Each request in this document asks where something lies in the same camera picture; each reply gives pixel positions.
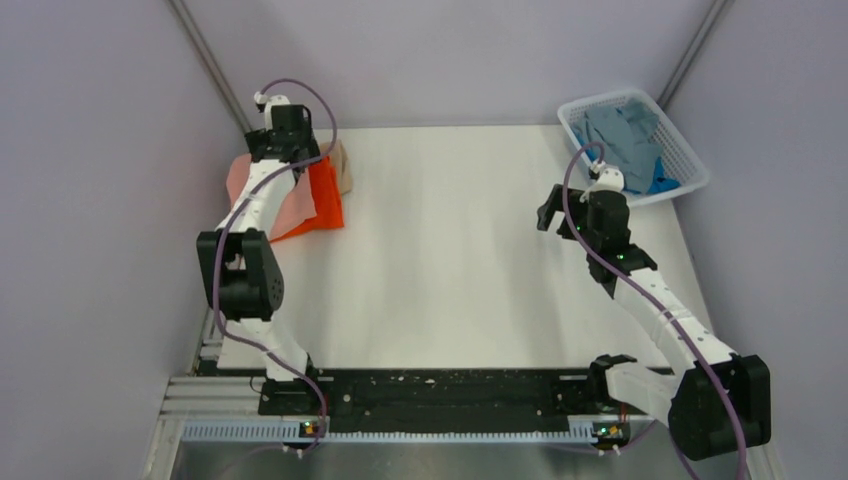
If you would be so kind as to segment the pink t shirt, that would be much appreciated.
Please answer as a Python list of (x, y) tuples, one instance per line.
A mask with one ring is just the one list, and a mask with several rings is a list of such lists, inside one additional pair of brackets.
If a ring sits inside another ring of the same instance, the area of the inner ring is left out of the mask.
[[(236, 157), (230, 166), (225, 185), (232, 209), (236, 207), (237, 200), (248, 183), (250, 164), (250, 155), (243, 154)], [(288, 178), (293, 189), (283, 198), (273, 225), (265, 229), (271, 242), (281, 240), (306, 220), (317, 216), (309, 173), (301, 174), (297, 182), (294, 182), (294, 174), (291, 172), (284, 173), (281, 178)]]

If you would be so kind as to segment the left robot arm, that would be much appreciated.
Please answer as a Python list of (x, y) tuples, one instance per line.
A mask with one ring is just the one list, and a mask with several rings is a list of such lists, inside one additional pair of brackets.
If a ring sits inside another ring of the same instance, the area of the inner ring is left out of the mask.
[(260, 95), (264, 126), (248, 134), (247, 178), (234, 206), (196, 249), (207, 300), (226, 341), (255, 351), (267, 379), (286, 382), (283, 401), (297, 413), (319, 404), (320, 386), (307, 377), (309, 354), (277, 326), (285, 283), (271, 231), (305, 163), (319, 152), (310, 110), (283, 95)]

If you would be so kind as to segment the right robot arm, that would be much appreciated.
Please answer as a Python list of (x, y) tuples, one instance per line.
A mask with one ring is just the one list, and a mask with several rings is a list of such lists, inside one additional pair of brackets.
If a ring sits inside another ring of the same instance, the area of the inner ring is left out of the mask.
[(589, 404), (612, 412), (626, 403), (667, 427), (689, 460), (700, 461), (772, 438), (771, 375), (757, 355), (742, 356), (711, 333), (631, 240), (623, 194), (553, 186), (537, 228), (565, 217), (557, 233), (586, 251), (591, 278), (637, 322), (671, 369), (660, 374), (635, 358), (602, 355), (590, 366)]

